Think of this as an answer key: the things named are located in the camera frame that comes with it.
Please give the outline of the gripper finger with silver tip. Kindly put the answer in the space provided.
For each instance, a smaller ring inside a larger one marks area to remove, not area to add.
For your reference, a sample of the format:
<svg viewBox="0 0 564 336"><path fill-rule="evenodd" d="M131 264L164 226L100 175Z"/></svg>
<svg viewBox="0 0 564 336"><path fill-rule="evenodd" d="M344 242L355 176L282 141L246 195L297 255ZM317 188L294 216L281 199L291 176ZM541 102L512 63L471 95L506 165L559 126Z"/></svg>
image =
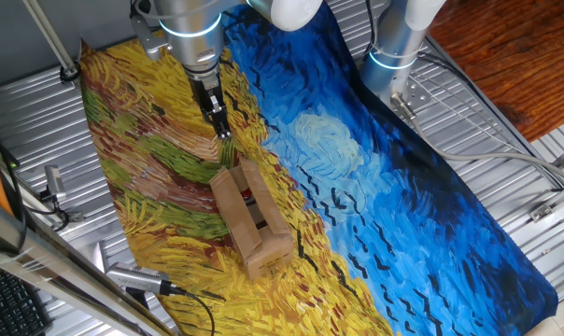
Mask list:
<svg viewBox="0 0 564 336"><path fill-rule="evenodd" d="M218 114L214 113L213 111L203 111L202 112L204 121L211 125L213 128L215 135L220 135L220 127L218 122Z"/></svg>
<svg viewBox="0 0 564 336"><path fill-rule="evenodd" d="M231 136L230 125L227 119L227 108L225 104L221 103L217 96L210 97L212 103L212 111L218 114L218 122L220 127L220 139L227 139Z"/></svg>

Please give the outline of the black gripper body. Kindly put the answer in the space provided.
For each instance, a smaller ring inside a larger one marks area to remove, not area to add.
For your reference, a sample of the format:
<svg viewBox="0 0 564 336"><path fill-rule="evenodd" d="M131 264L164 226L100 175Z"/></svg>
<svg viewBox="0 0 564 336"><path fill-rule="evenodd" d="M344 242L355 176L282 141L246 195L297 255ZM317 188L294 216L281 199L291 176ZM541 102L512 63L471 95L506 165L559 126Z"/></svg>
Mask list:
<svg viewBox="0 0 564 336"><path fill-rule="evenodd" d="M204 119L214 118L223 107L220 81L217 78L211 78L207 81L191 78L190 87Z"/></svg>

